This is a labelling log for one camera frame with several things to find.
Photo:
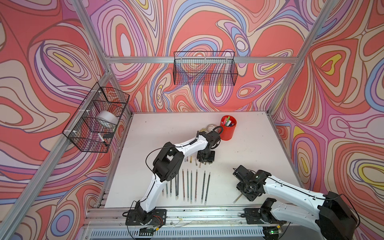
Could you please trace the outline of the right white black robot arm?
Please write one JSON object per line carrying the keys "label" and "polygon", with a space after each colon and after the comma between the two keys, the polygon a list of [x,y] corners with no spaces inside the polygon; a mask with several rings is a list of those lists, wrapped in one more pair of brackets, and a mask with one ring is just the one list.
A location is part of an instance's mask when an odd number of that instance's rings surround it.
{"label": "right white black robot arm", "polygon": [[361,220],[352,203],[342,195],[306,190],[269,172],[240,165],[233,175],[237,190],[250,202],[268,195],[259,208],[245,208],[248,224],[293,223],[320,233],[326,240],[351,240]]}

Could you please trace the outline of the black silver pencil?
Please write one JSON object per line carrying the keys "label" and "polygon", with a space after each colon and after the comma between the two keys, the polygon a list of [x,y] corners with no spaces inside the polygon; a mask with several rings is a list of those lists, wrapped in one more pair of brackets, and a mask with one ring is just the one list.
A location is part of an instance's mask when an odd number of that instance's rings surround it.
{"label": "black silver pencil", "polygon": [[207,189],[206,189],[206,195],[205,195],[204,205],[207,205],[207,201],[208,201],[208,193],[209,193],[210,178],[211,178],[211,173],[209,173],[209,177],[208,177],[208,181],[207,181]]}

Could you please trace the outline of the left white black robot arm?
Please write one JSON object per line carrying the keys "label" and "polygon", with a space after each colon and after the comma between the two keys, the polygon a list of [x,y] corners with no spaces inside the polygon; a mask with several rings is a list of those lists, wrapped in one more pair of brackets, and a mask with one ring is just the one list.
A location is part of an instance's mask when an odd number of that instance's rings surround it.
{"label": "left white black robot arm", "polygon": [[154,217],[153,210],[156,208],[160,193],[167,182],[174,179],[180,171],[182,162],[189,156],[196,154],[201,163],[213,163],[215,151],[221,141],[223,127],[217,126],[212,131],[197,132],[195,138],[180,144],[167,142],[156,156],[153,162],[151,183],[143,196],[137,201],[132,212],[140,224],[148,224]]}

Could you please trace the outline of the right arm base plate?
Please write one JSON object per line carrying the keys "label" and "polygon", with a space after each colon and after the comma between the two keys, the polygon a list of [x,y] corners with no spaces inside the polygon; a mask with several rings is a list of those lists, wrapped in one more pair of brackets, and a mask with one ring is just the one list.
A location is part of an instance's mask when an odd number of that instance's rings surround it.
{"label": "right arm base plate", "polygon": [[287,221],[277,220],[270,210],[262,208],[245,208],[240,217],[245,218],[248,225],[284,225],[287,223]]}

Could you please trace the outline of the dark capped pencil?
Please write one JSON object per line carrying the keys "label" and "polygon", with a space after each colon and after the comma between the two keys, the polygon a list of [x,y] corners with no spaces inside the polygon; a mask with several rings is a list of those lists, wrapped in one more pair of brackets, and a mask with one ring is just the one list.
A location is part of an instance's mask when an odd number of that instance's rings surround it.
{"label": "dark capped pencil", "polygon": [[180,184],[179,184],[180,183],[180,176],[179,176],[179,173],[177,175],[178,175],[178,196],[180,196]]}

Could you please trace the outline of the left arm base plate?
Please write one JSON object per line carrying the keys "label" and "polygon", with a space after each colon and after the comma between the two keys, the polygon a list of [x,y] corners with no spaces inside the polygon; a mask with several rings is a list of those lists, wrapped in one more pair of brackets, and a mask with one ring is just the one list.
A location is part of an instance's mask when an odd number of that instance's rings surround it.
{"label": "left arm base plate", "polygon": [[167,210],[154,209],[150,213],[139,214],[137,210],[128,210],[122,214],[126,218],[126,226],[161,227],[166,223]]}

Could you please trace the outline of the red capped pencil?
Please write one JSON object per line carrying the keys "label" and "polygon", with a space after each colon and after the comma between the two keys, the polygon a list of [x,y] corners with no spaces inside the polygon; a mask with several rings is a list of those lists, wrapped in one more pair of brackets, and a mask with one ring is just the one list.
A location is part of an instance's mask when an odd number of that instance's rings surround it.
{"label": "red capped pencil", "polygon": [[186,192],[185,192],[185,172],[182,170],[182,184],[183,184],[183,201],[186,200]]}

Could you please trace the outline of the yellow black capped pencil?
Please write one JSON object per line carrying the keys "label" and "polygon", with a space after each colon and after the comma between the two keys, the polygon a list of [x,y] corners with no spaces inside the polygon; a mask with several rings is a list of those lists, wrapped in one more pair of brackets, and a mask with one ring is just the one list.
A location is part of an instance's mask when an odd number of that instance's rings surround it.
{"label": "yellow black capped pencil", "polygon": [[233,201],[233,204],[235,204],[241,197],[242,197],[242,194],[240,194],[240,195]]}

